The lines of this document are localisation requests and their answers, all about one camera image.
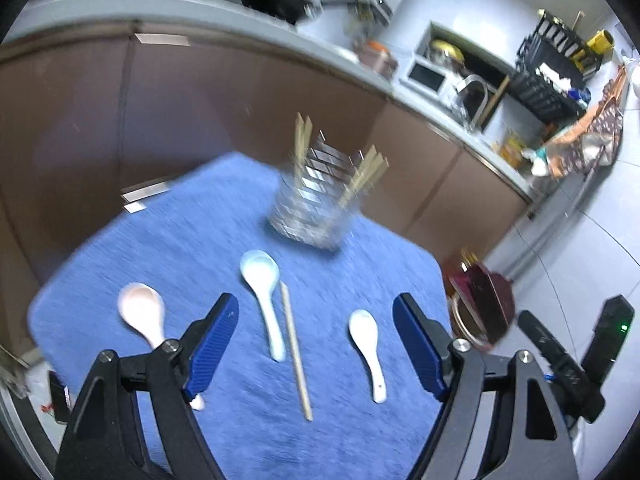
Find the blue towel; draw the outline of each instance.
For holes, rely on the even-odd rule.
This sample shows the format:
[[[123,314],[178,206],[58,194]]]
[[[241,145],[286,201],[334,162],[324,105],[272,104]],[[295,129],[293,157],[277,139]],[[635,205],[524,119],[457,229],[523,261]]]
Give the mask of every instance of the blue towel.
[[[77,393],[98,352],[148,352],[118,315],[130,282],[157,290],[167,337],[180,337],[222,292],[236,295],[238,327],[196,412],[223,473],[237,479],[405,478],[440,403],[425,392],[394,328],[392,302],[410,292],[449,329],[442,277],[425,250],[363,216],[335,253],[294,242],[267,223],[278,174],[233,153],[175,182],[146,210],[123,213],[80,247],[31,305],[29,326],[44,356]],[[289,285],[314,421],[302,414],[287,360],[270,358],[257,301],[238,265],[269,253]],[[286,338],[279,290],[274,307]],[[353,310],[373,314],[388,399],[375,404],[348,339]],[[166,466],[148,394],[140,416],[152,460]]]

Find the frying pan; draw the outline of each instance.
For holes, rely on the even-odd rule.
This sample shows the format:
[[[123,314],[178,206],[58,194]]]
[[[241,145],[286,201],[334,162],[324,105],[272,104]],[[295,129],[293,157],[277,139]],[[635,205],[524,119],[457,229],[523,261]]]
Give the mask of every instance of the frying pan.
[[[372,12],[372,6],[358,0],[241,0],[242,4],[253,10],[264,12],[274,18],[295,25],[306,19],[317,18],[325,7],[356,7],[360,12]]]

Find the white ceramic spoon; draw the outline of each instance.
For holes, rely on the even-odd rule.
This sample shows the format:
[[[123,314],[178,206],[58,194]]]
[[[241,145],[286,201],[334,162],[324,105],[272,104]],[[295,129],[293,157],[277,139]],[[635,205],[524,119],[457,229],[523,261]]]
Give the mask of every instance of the white ceramic spoon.
[[[280,276],[278,265],[264,251],[247,251],[240,259],[240,272],[254,290],[260,304],[264,323],[267,326],[271,357],[274,361],[282,362],[285,358],[284,340],[273,310],[273,303],[271,303],[271,295]]]
[[[164,338],[164,302],[155,290],[144,283],[129,283],[118,296],[120,317],[158,348]],[[204,410],[204,399],[198,394],[191,402],[194,410]]]
[[[382,375],[376,348],[378,347],[378,326],[373,316],[366,310],[356,310],[349,318],[349,332],[353,342],[360,350],[371,370],[373,382],[373,400],[380,403],[386,400],[385,378]]]

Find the black dish drying rack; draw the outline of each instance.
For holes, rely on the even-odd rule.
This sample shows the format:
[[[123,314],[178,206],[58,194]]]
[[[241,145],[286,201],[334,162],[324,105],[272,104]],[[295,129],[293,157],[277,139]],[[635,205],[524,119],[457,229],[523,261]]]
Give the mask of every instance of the black dish drying rack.
[[[518,49],[517,72],[511,79],[509,94],[545,124],[580,118],[585,109],[565,92],[556,90],[548,78],[536,74],[536,69],[546,63],[561,78],[568,77],[574,88],[583,89],[587,79],[600,69],[602,55],[591,50],[559,18],[544,10],[539,14],[538,25]]]

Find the yellow container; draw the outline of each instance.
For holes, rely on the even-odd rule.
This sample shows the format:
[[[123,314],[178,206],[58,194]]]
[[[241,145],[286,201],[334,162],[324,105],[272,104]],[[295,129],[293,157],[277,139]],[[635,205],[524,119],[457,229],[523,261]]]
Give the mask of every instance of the yellow container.
[[[526,147],[527,145],[522,141],[520,136],[509,128],[509,133],[504,139],[499,155],[506,160],[512,168],[517,170],[522,162],[522,150]]]
[[[616,41],[608,30],[599,30],[587,41],[587,46],[596,54],[604,54],[611,50]]]
[[[587,41],[587,46],[593,50],[596,54],[604,54],[611,50],[615,44],[613,36],[608,30],[599,30],[593,37]],[[586,55],[585,51],[581,50],[571,56],[571,61],[575,63],[580,72],[584,72],[584,67],[580,60]]]

